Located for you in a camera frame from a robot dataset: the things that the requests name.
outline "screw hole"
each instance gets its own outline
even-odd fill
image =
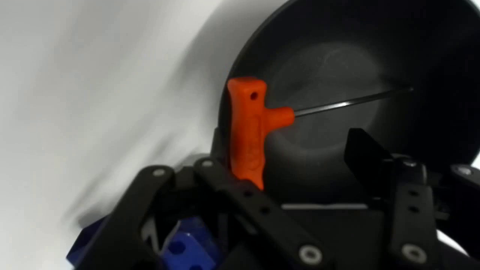
[[[244,196],[251,197],[254,193],[251,190],[245,190]]]
[[[421,193],[416,191],[416,190],[409,190],[409,194],[412,194],[412,196],[419,196]]]
[[[262,208],[260,208],[260,212],[269,214],[269,212],[271,212],[271,208],[269,208],[269,206],[262,206]]]
[[[421,211],[419,206],[415,206],[415,205],[410,205],[409,209],[410,209],[412,212],[419,212],[419,211]]]

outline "white background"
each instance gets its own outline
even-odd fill
[[[71,268],[140,167],[208,152],[238,52],[284,1],[0,0],[0,268]]]

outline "orange handle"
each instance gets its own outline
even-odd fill
[[[229,79],[232,98],[232,172],[241,179],[251,179],[265,188],[266,136],[296,121],[292,107],[266,107],[268,83],[257,77]]]

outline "blue plastic part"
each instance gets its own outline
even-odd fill
[[[67,256],[74,266],[79,265],[106,218],[97,220],[80,232]],[[200,217],[188,217],[181,220],[181,226],[164,244],[160,256],[170,270],[214,270],[223,254],[205,221]]]
[[[193,233],[184,230],[172,236],[161,257],[170,270],[214,270],[217,266],[217,260],[205,245]]]

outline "black plate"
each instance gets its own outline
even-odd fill
[[[269,82],[269,106],[305,107],[401,85],[394,98],[299,118],[269,136],[266,191],[278,200],[362,200],[344,163],[350,127],[437,170],[480,145],[480,19],[461,0],[298,0],[247,43],[230,76]],[[224,91],[220,130],[229,137]]]

